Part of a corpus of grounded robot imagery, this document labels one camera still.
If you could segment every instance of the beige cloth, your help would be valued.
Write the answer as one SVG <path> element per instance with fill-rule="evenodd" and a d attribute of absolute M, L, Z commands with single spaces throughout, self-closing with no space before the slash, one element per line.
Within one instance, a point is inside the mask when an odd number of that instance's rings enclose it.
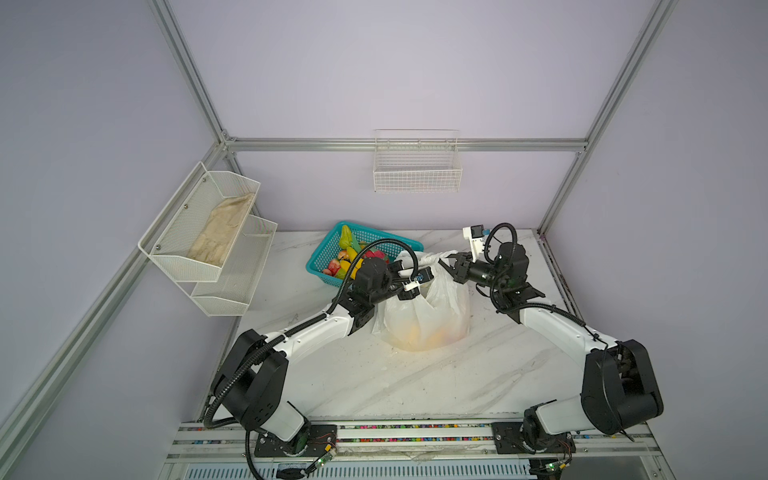
<path fill-rule="evenodd" d="M 227 252 L 235 242 L 240 224 L 248 214 L 255 194 L 227 198 L 210 212 L 205 228 L 192 244 L 187 257 L 192 260 L 223 266 Z"/>

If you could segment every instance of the white wire basket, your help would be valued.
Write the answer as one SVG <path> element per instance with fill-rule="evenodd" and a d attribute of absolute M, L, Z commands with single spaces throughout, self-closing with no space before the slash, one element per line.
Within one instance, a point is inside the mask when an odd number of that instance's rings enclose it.
<path fill-rule="evenodd" d="M 144 251 L 142 241 L 139 248 L 160 267 L 174 282 L 216 282 L 227 265 L 234 243 L 223 257 L 223 265 L 201 262 L 187 257 L 192 244 L 205 228 L 210 212 L 224 199 L 253 194 L 247 210 L 251 211 L 259 182 L 245 178 L 229 171 L 208 171 L 201 164 L 204 174 L 197 181 L 192 192 L 184 201 L 184 205 L 174 215 L 155 245 L 150 251 Z M 243 229 L 243 221 L 235 238 Z"/>
<path fill-rule="evenodd" d="M 248 310 L 270 251 L 277 223 L 248 215 L 217 282 L 198 283 L 190 297 L 208 316 Z"/>
<path fill-rule="evenodd" d="M 458 192 L 461 181 L 457 130 L 376 131 L 376 192 Z"/>

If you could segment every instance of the white marble table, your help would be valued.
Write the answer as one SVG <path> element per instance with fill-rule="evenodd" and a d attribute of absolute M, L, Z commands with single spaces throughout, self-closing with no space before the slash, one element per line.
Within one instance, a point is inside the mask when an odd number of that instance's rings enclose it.
<path fill-rule="evenodd" d="M 403 230 L 425 251 L 467 251 L 460 230 Z M 326 232 L 278 232 L 237 334 L 268 333 L 305 320 L 336 294 L 305 270 Z M 518 232 L 528 281 L 564 303 L 531 230 Z M 499 235 L 503 240 L 509 238 Z M 405 352 L 371 334 L 373 321 L 288 368 L 283 398 L 307 417 L 458 419 L 519 417 L 528 407 L 581 390 L 580 369 L 552 343 L 497 314 L 470 286 L 469 335 L 427 352 Z"/>

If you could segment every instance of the plastic bag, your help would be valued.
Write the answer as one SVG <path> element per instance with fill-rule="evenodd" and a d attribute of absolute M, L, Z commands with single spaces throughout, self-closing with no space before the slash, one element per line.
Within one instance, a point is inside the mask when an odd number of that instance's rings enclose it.
<path fill-rule="evenodd" d="M 456 253 L 416 252 L 419 269 L 432 268 L 434 278 L 419 286 L 420 296 L 400 300 L 397 296 L 376 307 L 373 334 L 403 350 L 417 352 L 454 343 L 469 333 L 469 287 L 456 283 L 438 260 Z M 411 256 L 397 256 L 405 268 L 413 267 Z"/>

